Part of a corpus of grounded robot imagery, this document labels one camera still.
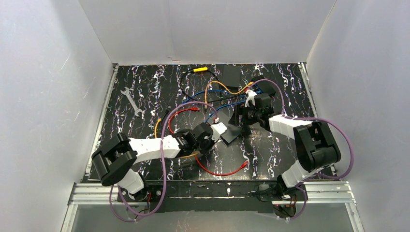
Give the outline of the black pad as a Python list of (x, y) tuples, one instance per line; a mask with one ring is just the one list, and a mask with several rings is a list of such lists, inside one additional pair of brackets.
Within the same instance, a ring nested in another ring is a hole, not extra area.
[(238, 136), (244, 133), (244, 129), (240, 126), (234, 126), (229, 123), (230, 118), (224, 113), (218, 113), (220, 122), (222, 122), (226, 127), (227, 131), (221, 135), (221, 139), (224, 141), (226, 145), (231, 144)]

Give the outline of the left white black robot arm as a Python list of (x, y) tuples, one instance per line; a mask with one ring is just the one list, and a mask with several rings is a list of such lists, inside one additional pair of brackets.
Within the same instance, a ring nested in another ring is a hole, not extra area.
[(136, 194), (145, 184), (142, 175), (132, 170), (133, 165), (152, 159), (185, 157), (195, 151), (206, 153), (226, 130), (224, 124), (201, 123), (192, 130), (164, 138), (134, 139), (119, 133), (92, 154), (92, 163), (102, 186), (117, 184)]

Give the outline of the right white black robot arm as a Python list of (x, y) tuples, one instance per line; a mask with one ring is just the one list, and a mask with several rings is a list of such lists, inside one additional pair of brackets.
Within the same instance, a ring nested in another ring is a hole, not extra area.
[(282, 134), (295, 141), (297, 160), (277, 178), (282, 191), (296, 187), (316, 172), (341, 159), (341, 152), (327, 123), (292, 120), (275, 113), (266, 93), (248, 95), (244, 104), (235, 106), (229, 124), (258, 123), (263, 129)]

